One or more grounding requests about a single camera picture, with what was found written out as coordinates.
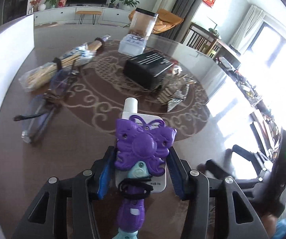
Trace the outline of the wooden bench stool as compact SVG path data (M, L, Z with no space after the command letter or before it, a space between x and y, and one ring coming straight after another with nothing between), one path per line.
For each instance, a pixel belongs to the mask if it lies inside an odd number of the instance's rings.
M78 23L83 24L86 16L91 16L92 25L95 25L96 19L102 15L101 11L79 10L75 12L79 16Z

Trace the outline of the bagged wooden sticks bundle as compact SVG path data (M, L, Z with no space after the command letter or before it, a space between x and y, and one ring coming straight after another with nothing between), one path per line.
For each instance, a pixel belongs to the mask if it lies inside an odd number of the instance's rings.
M88 64L95 57L97 50L110 38L111 35L106 34L93 42L73 48L61 57L55 57L51 62L26 72L19 78L19 83L26 92L34 91L50 82L60 70L70 69L73 65L80 67Z

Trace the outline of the green potted plant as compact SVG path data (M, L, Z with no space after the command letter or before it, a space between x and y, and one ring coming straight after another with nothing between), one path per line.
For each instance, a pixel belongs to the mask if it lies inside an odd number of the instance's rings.
M138 0L119 0L121 8L125 11L133 11L140 4Z

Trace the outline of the purple butterfly toy wand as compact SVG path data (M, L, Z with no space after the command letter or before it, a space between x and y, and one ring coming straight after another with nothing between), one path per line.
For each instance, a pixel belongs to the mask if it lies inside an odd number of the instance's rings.
M123 201L119 208L116 238L136 238L144 223L144 201L153 191L148 184L153 176L163 176L166 172L166 157L172 147L177 131L163 120L158 128L151 125L139 126L131 116L129 119L116 121L116 160L115 169L129 171L118 187Z

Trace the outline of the clear jar black lid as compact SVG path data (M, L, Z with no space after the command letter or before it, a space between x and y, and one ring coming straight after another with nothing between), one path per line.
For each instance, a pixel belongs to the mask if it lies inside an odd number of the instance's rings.
M131 19L128 33L148 40L155 26L157 17L157 13L136 8Z

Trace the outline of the orange lounge chair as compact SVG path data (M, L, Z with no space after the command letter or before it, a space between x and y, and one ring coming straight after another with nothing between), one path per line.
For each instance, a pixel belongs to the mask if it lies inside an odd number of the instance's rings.
M133 17L133 14L134 14L134 10L128 16L130 21ZM160 34L160 33L166 32L183 22L183 19L181 17L165 9L159 9L157 11L157 14L158 14L158 17L157 17L155 26L153 27L153 31L151 34Z

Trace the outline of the white cosmetic tube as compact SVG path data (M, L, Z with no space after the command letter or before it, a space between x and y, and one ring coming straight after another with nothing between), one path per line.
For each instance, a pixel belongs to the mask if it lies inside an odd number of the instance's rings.
M159 127L159 123L151 123L154 120L162 120L161 117L150 115L150 114L143 114L138 112L138 105L139 102L137 99L133 97L129 97L125 100L123 112L121 115L121 118L123 119L129 119L131 116L139 116L141 119L134 119L134 121L141 127L143 127L145 124L151 125L151 129L155 129ZM116 170L115 171L115 185L118 186L119 183L125 179L128 175L129 171L121 171ZM151 178L151 181L148 183L151 186L153 186L153 191L151 193L161 193L166 188L166 173L164 173L163 176L153 176Z

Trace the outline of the white tv cabinet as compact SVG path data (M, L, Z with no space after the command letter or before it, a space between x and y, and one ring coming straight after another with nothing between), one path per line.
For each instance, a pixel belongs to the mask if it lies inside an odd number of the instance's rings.
M130 11L105 7L62 7L34 13L35 25L44 24L99 24L126 26Z

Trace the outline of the clear cartoon plastic case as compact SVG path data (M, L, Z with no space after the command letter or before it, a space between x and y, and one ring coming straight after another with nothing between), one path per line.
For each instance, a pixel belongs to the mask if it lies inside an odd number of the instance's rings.
M147 40L143 37L127 34L119 44L118 52L128 56L138 56L145 50Z

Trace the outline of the red flowers white vase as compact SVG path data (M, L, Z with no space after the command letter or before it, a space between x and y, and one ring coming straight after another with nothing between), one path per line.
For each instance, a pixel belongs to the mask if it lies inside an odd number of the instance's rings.
M44 11L46 9L46 5L42 2L42 0L31 0L31 12Z

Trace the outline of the grey curtain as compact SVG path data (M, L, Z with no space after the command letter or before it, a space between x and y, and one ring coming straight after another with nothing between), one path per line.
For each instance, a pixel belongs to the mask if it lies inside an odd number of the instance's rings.
M181 43L202 0L177 0L172 13L183 19L176 27L166 31L164 37Z

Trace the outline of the black cardboard box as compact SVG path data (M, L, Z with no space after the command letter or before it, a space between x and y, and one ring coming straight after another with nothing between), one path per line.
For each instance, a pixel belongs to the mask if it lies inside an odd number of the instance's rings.
M173 65L173 62L161 53L149 51L127 59L123 74L140 87L153 91Z

